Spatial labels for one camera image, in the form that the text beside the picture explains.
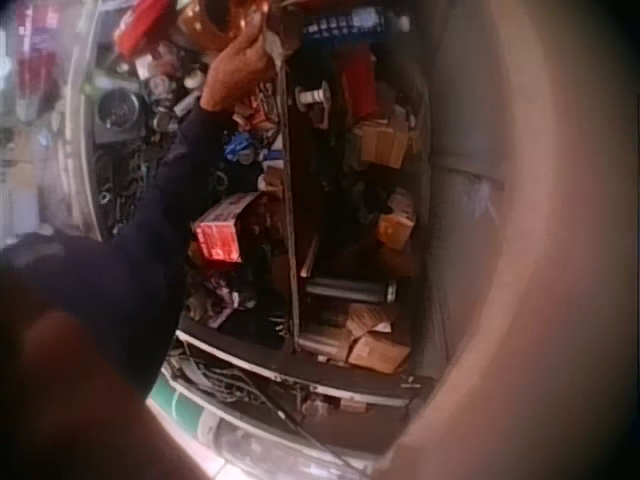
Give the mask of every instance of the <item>red item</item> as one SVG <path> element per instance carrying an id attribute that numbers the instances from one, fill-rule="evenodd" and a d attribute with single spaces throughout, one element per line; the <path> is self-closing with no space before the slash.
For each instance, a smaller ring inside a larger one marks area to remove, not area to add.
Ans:
<path id="1" fill-rule="evenodd" d="M 114 34 L 118 52 L 126 59 L 131 59 L 169 10 L 170 5 L 169 0 L 139 0 L 123 17 Z"/>
<path id="2" fill-rule="evenodd" d="M 376 79 L 369 46 L 361 44 L 345 51 L 340 65 L 344 95 L 354 123 L 375 115 Z"/>
<path id="3" fill-rule="evenodd" d="M 207 260 L 242 261 L 238 241 L 238 216 L 259 193 L 237 193 L 218 203 L 195 224 L 202 255 Z"/>

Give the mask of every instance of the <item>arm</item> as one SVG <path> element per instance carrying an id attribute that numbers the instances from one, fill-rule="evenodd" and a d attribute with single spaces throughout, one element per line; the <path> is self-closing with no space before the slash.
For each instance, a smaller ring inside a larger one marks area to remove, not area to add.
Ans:
<path id="1" fill-rule="evenodd" d="M 189 224 L 206 207 L 208 168 L 222 159 L 222 133 L 229 115 L 196 105 L 180 126 L 132 221 L 114 238 L 127 260 L 167 266 L 182 260 Z"/>
<path id="2" fill-rule="evenodd" d="M 254 20 L 214 60 L 200 105 L 182 124 L 134 219 L 116 238 L 99 243 L 32 235 L 6 252 L 29 286 L 78 319 L 100 353 L 143 394 L 178 324 L 189 224 L 207 206 L 207 170 L 220 159 L 228 116 L 222 112 L 269 74 L 264 22 L 260 15 Z"/>

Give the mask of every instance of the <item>metal cylinder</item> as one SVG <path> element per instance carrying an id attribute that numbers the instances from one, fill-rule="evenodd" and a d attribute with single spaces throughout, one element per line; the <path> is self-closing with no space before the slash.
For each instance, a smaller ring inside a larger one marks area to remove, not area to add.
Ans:
<path id="1" fill-rule="evenodd" d="M 359 303 L 392 303 L 396 299 L 396 282 L 369 282 L 331 277 L 313 277 L 305 292 L 319 297 L 331 297 Z"/>
<path id="2" fill-rule="evenodd" d="M 318 90 L 304 91 L 300 87 L 296 88 L 296 103 L 301 111 L 306 110 L 306 105 L 314 103 L 331 103 L 331 90 L 327 82 L 322 82 L 322 87 Z"/>

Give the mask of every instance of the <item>finger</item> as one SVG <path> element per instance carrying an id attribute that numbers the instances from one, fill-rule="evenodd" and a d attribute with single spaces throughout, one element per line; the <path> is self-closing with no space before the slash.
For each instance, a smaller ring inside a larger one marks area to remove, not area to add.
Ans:
<path id="1" fill-rule="evenodd" d="M 260 11 L 255 11 L 247 18 L 245 22 L 244 29 L 238 35 L 231 45 L 230 48 L 234 49 L 236 52 L 240 52 L 242 50 L 246 50 L 253 43 L 258 40 L 260 34 L 264 29 L 264 15 Z"/>

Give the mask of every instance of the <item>red box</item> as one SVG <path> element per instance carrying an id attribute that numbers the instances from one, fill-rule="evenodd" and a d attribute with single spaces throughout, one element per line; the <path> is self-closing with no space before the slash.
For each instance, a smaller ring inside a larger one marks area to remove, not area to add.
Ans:
<path id="1" fill-rule="evenodd" d="M 238 216 L 258 195 L 258 192 L 232 195 L 196 221 L 194 230 L 205 258 L 220 262 L 242 262 Z"/>

